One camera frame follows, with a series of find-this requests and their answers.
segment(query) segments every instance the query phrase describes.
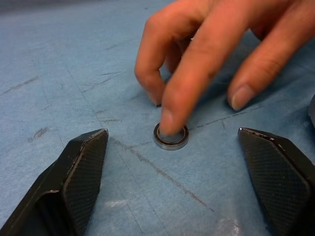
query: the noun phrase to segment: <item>black plastic jaw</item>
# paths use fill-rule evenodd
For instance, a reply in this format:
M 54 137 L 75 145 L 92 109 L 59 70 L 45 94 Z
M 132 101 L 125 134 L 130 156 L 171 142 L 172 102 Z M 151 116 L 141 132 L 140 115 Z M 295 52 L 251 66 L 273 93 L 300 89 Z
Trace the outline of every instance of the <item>black plastic jaw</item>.
M 107 129 L 71 140 L 31 186 L 0 236 L 83 236 L 99 193 L 107 141 Z
M 315 166 L 289 139 L 248 128 L 238 137 L 274 233 L 315 235 Z

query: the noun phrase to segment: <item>blue work surface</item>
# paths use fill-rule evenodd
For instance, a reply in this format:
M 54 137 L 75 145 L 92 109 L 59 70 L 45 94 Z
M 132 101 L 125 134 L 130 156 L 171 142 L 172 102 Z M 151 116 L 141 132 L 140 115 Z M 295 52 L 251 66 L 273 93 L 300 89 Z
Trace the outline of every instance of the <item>blue work surface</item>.
M 246 33 L 191 115 L 188 144 L 162 150 L 153 140 L 161 110 L 133 68 L 146 19 L 167 3 L 61 1 L 1 13 L 1 226 L 69 140 L 103 127 L 110 139 L 87 236 L 270 235 L 237 131 L 287 137 L 315 161 L 307 114 L 315 41 L 235 112 L 226 103 L 228 82 L 259 43 Z

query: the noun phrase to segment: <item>hand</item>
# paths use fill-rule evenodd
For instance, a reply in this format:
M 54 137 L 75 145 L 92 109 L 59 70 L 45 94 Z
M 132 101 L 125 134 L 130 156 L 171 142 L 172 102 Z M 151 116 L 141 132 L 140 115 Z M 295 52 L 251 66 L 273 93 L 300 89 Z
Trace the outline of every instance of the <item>hand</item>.
M 234 110 L 264 90 L 315 36 L 315 0 L 177 0 L 147 20 L 135 75 L 151 100 L 162 104 L 163 134 L 181 129 L 248 29 L 262 42 L 228 88 Z M 173 73 L 167 85 L 159 73 L 164 63 Z

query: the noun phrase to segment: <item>bearing seal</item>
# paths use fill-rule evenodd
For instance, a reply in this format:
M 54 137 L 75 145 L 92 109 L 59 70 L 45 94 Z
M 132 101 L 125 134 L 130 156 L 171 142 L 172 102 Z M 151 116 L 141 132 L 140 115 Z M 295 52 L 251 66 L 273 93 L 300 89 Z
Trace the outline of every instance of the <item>bearing seal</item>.
M 179 141 L 177 141 L 177 142 L 165 141 L 159 135 L 160 131 L 159 131 L 159 123 L 158 123 L 155 126 L 154 132 L 153 132 L 154 141 L 162 149 L 165 149 L 165 150 L 178 150 L 178 149 L 183 148 L 188 142 L 189 132 L 188 132 L 188 129 L 187 129 L 186 126 L 184 126 L 182 128 L 182 132 L 183 132 L 183 136 L 182 136 L 182 138 Z

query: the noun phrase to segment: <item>blue surface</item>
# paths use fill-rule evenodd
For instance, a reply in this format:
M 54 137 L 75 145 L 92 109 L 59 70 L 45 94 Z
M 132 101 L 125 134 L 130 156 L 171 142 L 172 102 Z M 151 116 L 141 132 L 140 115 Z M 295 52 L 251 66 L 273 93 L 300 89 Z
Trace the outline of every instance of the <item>blue surface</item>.
M 145 20 L 167 2 L 107 0 L 0 15 L 1 226 L 69 140 L 104 127 L 110 139 L 87 236 L 270 235 L 237 130 L 287 137 L 315 161 L 307 115 L 315 41 L 236 113 L 225 91 L 258 43 L 246 33 L 189 119 L 189 143 L 165 151 L 153 141 L 160 108 L 133 67 Z

